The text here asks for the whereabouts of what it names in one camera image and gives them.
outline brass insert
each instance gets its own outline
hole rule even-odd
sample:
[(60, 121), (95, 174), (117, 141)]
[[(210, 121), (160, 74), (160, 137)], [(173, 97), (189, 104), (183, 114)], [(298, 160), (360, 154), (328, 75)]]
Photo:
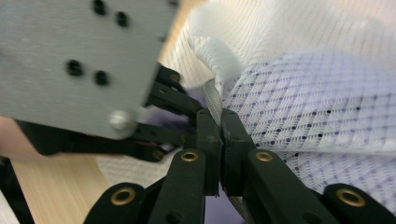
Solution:
[[(363, 207), (366, 204), (366, 201), (364, 201), (364, 199), (357, 192), (351, 189), (338, 189), (335, 194), (343, 203), (347, 203), (354, 207)], [(354, 197), (355, 200), (350, 199), (350, 197), (346, 197), (346, 195)]]
[(274, 157), (271, 156), (268, 152), (258, 152), (256, 153), (256, 158), (259, 161), (271, 161)]
[(196, 161), (198, 160), (198, 154), (195, 152), (186, 152), (183, 155), (181, 155), (181, 159), (183, 161)]
[[(124, 197), (120, 198), (120, 195), (123, 193), (125, 193), (128, 196), (126, 196), (125, 198)], [(125, 205), (133, 201), (135, 195), (136, 193), (132, 188), (118, 189), (116, 192), (113, 193), (113, 195), (111, 195), (111, 202), (115, 205)]]
[(163, 159), (163, 153), (159, 150), (153, 151), (152, 156), (159, 161)]

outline black bolt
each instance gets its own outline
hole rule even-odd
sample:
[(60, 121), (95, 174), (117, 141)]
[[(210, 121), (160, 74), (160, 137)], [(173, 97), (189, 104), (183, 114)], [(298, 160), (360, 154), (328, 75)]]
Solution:
[(123, 12), (117, 13), (117, 23), (121, 27), (128, 27), (128, 16)]
[(108, 74), (104, 71), (97, 71), (95, 73), (95, 83), (99, 86), (108, 85)]
[(93, 11), (95, 11), (96, 14), (101, 16), (106, 15), (106, 5), (102, 0), (93, 0), (92, 5)]
[(79, 63), (76, 60), (70, 60), (69, 62), (67, 62), (66, 70), (67, 70), (67, 73), (73, 77), (79, 77), (82, 75), (81, 63)]

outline metal screw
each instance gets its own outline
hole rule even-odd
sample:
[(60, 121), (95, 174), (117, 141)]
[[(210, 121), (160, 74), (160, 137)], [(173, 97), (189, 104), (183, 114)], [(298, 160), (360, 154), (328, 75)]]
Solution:
[(124, 131), (131, 127), (132, 116), (125, 110), (114, 110), (111, 112), (108, 122), (113, 129)]
[(69, 62), (67, 62), (66, 70), (67, 70), (67, 73), (73, 77), (79, 77), (82, 75), (81, 63), (79, 63), (76, 60), (70, 60)]
[(105, 86), (109, 83), (108, 74), (104, 71), (97, 71), (94, 78), (95, 83), (99, 86)]
[(117, 13), (117, 24), (121, 27), (128, 27), (128, 16), (124, 12)]
[(102, 0), (93, 0), (93, 11), (100, 16), (106, 15), (106, 5)]

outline wooden surface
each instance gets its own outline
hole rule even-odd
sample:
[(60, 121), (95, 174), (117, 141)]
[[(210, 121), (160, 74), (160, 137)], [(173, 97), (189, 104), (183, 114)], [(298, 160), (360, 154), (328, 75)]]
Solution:
[[(202, 2), (181, 1), (162, 56), (173, 47), (191, 8)], [(13, 161), (12, 165), (36, 224), (82, 223), (108, 188), (94, 156)]]

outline white net fabric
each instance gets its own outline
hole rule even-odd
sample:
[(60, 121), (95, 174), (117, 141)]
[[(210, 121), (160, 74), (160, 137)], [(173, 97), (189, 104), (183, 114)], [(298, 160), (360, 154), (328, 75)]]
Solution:
[(309, 188), (350, 184), (396, 213), (394, 83), (342, 53), (294, 53), (247, 68), (223, 105)]
[[(393, 0), (213, 0), (191, 13), (162, 64), (187, 88), (214, 77), (205, 92), (217, 122), (223, 107), (235, 110), (256, 146), (309, 188), (354, 185), (396, 214), (395, 11)], [(110, 183), (164, 174), (99, 163)]]

